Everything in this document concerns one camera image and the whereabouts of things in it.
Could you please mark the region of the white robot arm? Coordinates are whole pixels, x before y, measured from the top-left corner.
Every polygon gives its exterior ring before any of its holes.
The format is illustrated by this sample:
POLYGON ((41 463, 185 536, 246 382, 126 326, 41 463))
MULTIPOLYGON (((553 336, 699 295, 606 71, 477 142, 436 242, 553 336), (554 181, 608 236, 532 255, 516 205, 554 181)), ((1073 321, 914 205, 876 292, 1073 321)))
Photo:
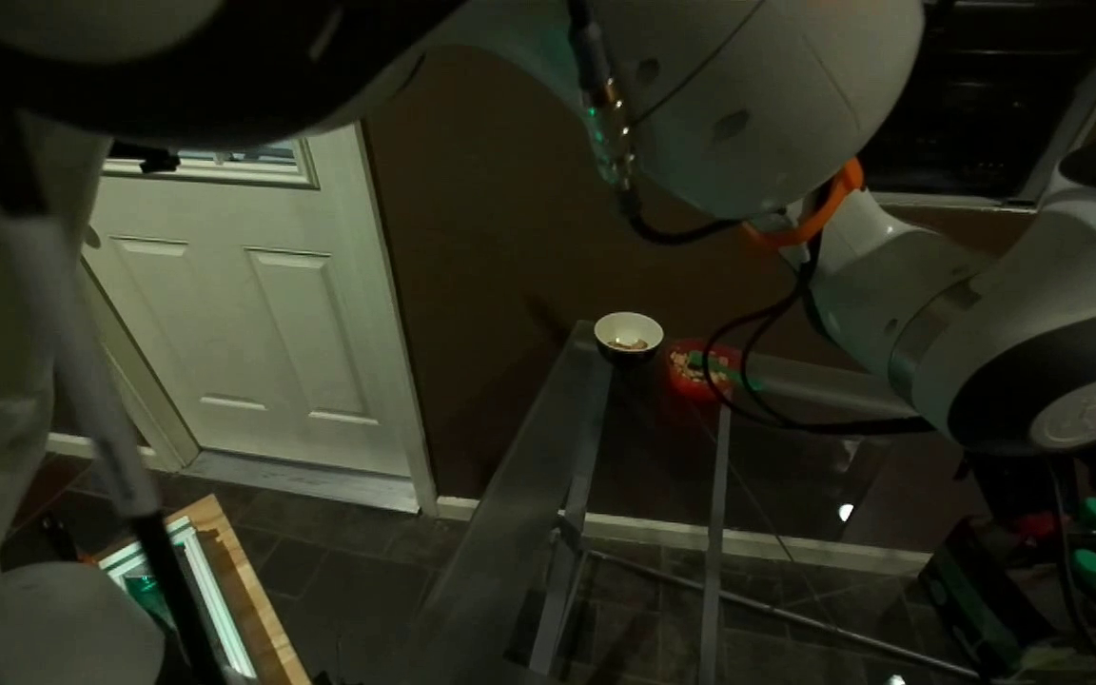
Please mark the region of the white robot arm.
MULTIPOLYGON (((0 539, 58 404, 123 517, 161 524, 78 292, 109 144, 354 124, 442 47, 549 87, 625 205, 664 191, 707 228, 806 247, 829 340, 931 429, 992 456, 1096 446, 1096 144, 992 262, 852 176, 921 33, 926 0, 0 0, 0 539)), ((194 611, 151 623, 85 564, 0 558, 0 685, 157 685, 171 662, 225 678, 194 611)))

